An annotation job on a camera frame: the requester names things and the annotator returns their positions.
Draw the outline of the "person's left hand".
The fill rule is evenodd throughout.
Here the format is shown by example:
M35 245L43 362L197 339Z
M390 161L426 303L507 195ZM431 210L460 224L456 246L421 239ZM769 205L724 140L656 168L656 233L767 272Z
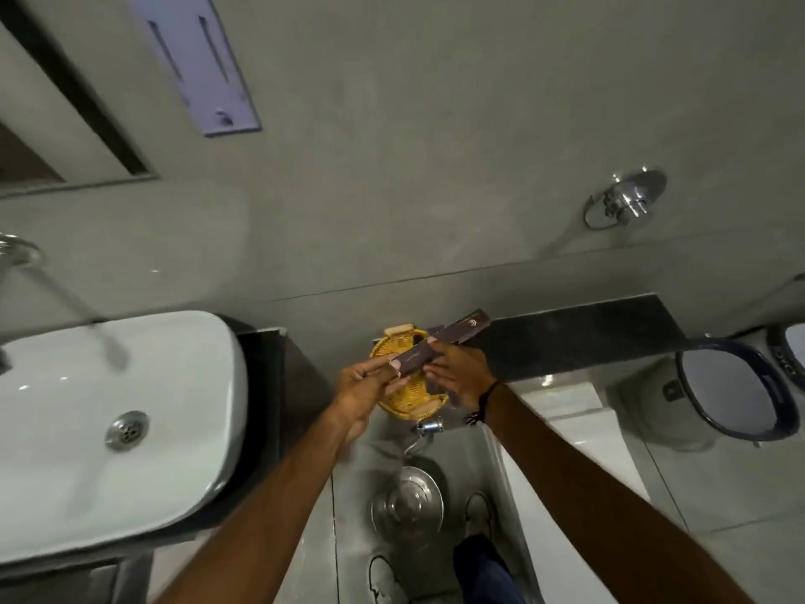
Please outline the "person's left hand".
M347 448L366 430L369 416L379 402L360 399L360 378L360 363L344 368L340 372L335 395L326 410L328 420L332 421L339 433L339 450Z

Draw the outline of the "person's right hand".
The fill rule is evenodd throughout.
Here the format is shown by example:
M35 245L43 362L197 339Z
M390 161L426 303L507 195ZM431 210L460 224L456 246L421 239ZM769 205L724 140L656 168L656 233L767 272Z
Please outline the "person's right hand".
M476 411L478 397L497 379L488 367L486 356L478 349L460 346L451 357L449 367L460 404L469 412Z

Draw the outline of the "short brown slim box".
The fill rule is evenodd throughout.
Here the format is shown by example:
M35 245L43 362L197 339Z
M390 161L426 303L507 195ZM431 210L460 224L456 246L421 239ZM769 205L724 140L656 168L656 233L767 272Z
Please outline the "short brown slim box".
M426 364L434 361L440 355L427 340L420 341L412 348L402 352L390 360L395 368L397 377L404 378L421 370Z

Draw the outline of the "long brown slim box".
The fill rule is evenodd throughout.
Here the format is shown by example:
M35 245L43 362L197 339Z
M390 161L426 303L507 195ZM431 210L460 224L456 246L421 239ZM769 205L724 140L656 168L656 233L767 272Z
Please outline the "long brown slim box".
M492 319L489 315L478 309L434 333L429 333L428 337L444 344L463 344L488 328L490 324Z

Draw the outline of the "person's left forearm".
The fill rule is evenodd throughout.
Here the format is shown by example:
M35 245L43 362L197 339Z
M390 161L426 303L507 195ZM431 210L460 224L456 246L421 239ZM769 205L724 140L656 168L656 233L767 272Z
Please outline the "person's left forearm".
M366 421L324 411L155 604L272 604L341 449Z

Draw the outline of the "person's right forearm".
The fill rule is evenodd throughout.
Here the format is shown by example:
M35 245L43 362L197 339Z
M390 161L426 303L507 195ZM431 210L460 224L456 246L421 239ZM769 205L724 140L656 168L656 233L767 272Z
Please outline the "person's right forearm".
M699 544L558 435L507 386L485 424L619 604L754 604Z

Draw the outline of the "yellow wicker basket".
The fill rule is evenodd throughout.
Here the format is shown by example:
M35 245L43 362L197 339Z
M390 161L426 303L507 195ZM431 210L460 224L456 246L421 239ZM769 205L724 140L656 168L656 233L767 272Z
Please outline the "yellow wicker basket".
M374 343L369 357L387 354L401 354L424 341L428 332L415 328L408 334L383 336ZM408 375L408 384L395 393L378 402L378 406L390 416L410 422L420 422L435 416L448 403L445 394L433 394L428 391L427 382L421 372Z

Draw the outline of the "black thread wristband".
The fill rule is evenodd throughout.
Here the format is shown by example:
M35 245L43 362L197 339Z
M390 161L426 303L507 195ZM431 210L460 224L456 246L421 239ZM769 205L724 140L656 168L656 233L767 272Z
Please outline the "black thread wristband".
M502 381L496 379L492 382L492 384L485 390L480 396L478 397L478 409L476 411L469 412L464 418L463 422L464 425L469 427L474 427L478 424L484 424L486 421L486 412L488 407L488 402L492 396L492 394L500 387L504 385Z

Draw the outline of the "person's shoe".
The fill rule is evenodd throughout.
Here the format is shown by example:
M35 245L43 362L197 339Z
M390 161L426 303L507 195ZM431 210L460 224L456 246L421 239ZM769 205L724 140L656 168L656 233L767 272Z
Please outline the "person's shoe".
M401 581L383 555L374 555L367 572L370 604L410 604Z
M483 536L492 540L494 528L494 505L484 492L473 492L465 503L465 538Z

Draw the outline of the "white ceramic sink basin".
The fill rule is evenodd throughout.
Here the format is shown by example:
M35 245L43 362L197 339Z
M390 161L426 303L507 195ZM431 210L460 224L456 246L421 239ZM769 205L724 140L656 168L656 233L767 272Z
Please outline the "white ceramic sink basin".
M165 528L234 473L247 427L247 367L218 316L112 321L123 372L79 326L0 345L0 565ZM106 448L117 416L150 417L143 443Z

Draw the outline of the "chrome sink faucet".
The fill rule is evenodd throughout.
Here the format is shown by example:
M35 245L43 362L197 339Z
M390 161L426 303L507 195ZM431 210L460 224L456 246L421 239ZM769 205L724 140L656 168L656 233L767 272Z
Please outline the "chrome sink faucet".
M104 317L90 307L76 293L56 282L44 271L45 254L34 243L26 239L0 232L0 291L12 271L21 271L35 285L45 289L70 312L78 316L80 325L88 328L102 347L102 355L108 366L123 372L130 360L130 352L117 336L108 330L111 319Z

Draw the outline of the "purple rectangular panel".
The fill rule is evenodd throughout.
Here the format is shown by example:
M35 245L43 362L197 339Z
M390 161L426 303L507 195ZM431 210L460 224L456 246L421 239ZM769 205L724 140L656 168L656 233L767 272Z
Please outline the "purple rectangular panel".
M213 0L126 1L203 136L262 129Z

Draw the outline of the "chrome wall tap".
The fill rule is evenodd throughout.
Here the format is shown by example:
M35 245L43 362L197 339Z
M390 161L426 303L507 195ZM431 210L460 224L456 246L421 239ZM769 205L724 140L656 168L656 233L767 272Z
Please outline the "chrome wall tap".
M410 443L405 447L402 457L409 459L423 452L433 442L435 435L444 431L441 417L432 417L418 422L411 431Z

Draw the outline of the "chrome wall valve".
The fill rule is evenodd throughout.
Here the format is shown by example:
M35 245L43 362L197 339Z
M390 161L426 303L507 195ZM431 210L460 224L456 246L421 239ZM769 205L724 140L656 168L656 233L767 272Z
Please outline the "chrome wall valve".
M590 195L582 222L586 229L604 231L643 221L666 192L667 185L667 174L659 168L641 167L615 174L609 185Z

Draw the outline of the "wall mirror with frame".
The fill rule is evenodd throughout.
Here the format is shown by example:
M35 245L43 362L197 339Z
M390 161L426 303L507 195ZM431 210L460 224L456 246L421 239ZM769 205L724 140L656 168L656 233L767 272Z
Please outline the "wall mirror with frame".
M109 99L118 38L92 1L0 0L0 199L159 179Z

